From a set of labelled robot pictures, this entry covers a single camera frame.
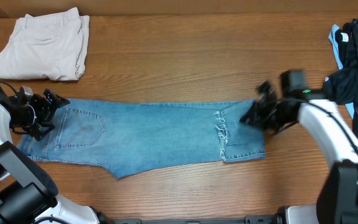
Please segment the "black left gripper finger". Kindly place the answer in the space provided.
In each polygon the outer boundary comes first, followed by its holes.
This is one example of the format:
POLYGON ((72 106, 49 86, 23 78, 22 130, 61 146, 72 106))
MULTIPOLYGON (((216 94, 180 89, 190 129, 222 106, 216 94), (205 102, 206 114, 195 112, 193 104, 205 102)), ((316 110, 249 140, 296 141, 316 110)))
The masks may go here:
POLYGON ((40 141, 54 129, 55 125, 52 123, 36 123, 30 127, 29 134, 37 141, 40 141))
POLYGON ((48 88, 44 90, 43 94, 53 108, 62 108, 70 104, 70 101, 68 99, 59 96, 48 88))

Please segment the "blue denim jeans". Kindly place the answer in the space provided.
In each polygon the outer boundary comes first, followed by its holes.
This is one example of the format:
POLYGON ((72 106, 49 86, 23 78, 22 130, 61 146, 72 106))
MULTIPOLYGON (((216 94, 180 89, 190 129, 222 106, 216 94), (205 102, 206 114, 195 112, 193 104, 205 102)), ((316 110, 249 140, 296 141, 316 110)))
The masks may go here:
POLYGON ((242 124, 247 101, 114 103, 71 99, 43 139, 18 148, 32 160, 100 166, 116 178, 202 162, 265 157, 262 131, 242 124))

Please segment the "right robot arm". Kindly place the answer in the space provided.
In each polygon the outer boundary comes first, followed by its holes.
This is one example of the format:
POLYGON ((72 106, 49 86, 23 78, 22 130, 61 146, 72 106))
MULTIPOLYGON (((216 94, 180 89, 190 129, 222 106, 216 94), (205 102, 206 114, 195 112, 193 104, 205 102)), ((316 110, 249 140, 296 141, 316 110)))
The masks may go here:
POLYGON ((257 87, 261 98, 240 121, 278 134, 300 124, 314 138, 329 166, 329 175, 313 205, 282 207, 263 223, 358 224, 358 139, 322 89, 308 86, 300 70, 280 75, 283 93, 272 84, 257 87))

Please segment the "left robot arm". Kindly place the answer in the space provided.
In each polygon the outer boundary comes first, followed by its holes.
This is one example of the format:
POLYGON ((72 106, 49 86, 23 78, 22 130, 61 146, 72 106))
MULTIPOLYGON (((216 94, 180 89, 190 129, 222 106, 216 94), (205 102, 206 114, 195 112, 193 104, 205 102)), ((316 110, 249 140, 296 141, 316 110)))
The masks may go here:
POLYGON ((25 86, 7 96, 0 82, 0 223, 109 223, 92 207, 58 193, 51 177, 12 143, 11 134, 41 140, 54 129, 51 120, 69 100, 49 89, 42 95, 25 86))

